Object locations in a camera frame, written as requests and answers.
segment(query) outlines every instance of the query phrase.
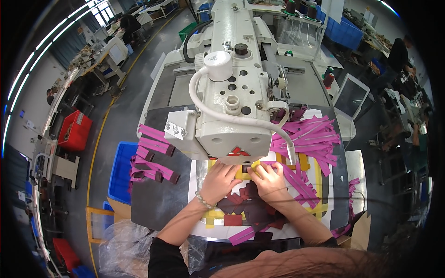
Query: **red thread spool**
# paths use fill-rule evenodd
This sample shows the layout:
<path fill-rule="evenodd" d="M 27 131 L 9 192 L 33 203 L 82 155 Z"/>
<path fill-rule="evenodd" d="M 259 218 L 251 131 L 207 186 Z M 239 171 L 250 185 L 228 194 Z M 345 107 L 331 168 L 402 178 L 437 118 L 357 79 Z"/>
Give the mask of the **red thread spool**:
<path fill-rule="evenodd" d="M 331 88 L 331 84 L 333 82 L 334 82 L 334 74 L 333 73 L 330 73 L 324 77 L 323 84 L 326 87 L 326 89 L 329 90 Z"/>

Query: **left hand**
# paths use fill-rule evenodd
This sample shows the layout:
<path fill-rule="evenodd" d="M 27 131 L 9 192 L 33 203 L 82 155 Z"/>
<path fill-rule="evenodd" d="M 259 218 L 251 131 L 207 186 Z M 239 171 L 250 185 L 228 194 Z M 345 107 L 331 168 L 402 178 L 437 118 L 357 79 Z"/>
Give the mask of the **left hand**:
<path fill-rule="evenodd" d="M 200 194 L 209 205 L 215 205 L 222 200 L 232 188 L 241 183 L 242 180 L 233 179 L 238 171 L 239 165 L 226 165 L 216 161 L 202 184 Z"/>

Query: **red plastic bin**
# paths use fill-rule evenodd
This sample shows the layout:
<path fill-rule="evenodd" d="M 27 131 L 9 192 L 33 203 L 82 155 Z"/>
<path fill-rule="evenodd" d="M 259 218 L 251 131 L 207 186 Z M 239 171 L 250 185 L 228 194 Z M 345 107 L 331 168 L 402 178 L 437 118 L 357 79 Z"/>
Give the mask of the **red plastic bin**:
<path fill-rule="evenodd" d="M 67 116 L 60 130 L 58 145 L 67 151 L 83 151 L 92 123 L 93 121 L 79 110 Z M 73 126 L 71 127 L 68 139 L 65 141 L 65 133 L 68 131 L 70 124 L 73 124 Z"/>

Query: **blue curtain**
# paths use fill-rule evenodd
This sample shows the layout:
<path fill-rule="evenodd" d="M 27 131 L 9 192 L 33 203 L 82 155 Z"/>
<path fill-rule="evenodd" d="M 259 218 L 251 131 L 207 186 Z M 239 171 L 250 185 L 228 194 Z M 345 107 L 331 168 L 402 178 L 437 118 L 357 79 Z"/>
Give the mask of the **blue curtain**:
<path fill-rule="evenodd" d="M 124 12 L 130 10 L 131 6 L 136 4 L 136 2 L 134 0 L 117 0 L 117 1 L 121 5 L 121 7 L 124 10 Z"/>
<path fill-rule="evenodd" d="M 85 35 L 77 33 L 80 26 L 78 22 L 74 23 L 49 48 L 51 54 L 64 68 L 68 68 L 73 58 L 86 45 Z"/>
<path fill-rule="evenodd" d="M 26 191 L 25 183 L 28 179 L 28 161 L 11 145 L 4 146 L 4 167 L 6 188 L 11 204 L 19 209 L 25 209 L 25 202 L 19 200 L 17 191 Z"/>
<path fill-rule="evenodd" d="M 87 13 L 86 15 L 84 15 L 82 17 L 82 21 L 85 23 L 85 25 L 92 31 L 95 32 L 96 30 L 98 30 L 101 25 L 99 24 L 99 22 L 96 20 L 96 18 L 93 16 L 92 13 Z"/>

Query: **hand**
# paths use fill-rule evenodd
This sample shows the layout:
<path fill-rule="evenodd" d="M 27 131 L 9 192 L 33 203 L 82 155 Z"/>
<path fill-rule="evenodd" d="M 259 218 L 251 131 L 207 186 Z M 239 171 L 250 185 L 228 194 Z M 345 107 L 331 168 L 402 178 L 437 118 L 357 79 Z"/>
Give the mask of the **hand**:
<path fill-rule="evenodd" d="M 266 203 L 276 208 L 275 206 L 280 202 L 293 200 L 294 198 L 289 194 L 284 183 L 283 166 L 278 162 L 272 164 L 272 166 L 277 169 L 276 173 L 272 167 L 264 162 L 260 162 L 256 167 L 259 177 L 251 167 L 247 168 L 247 172 L 258 187 L 258 195 Z"/>
<path fill-rule="evenodd" d="M 239 165 L 226 165 L 216 161 L 202 184 L 200 194 L 204 201 L 214 205 L 232 191 L 235 185 L 241 183 L 242 180 L 233 179 L 238 168 Z"/>

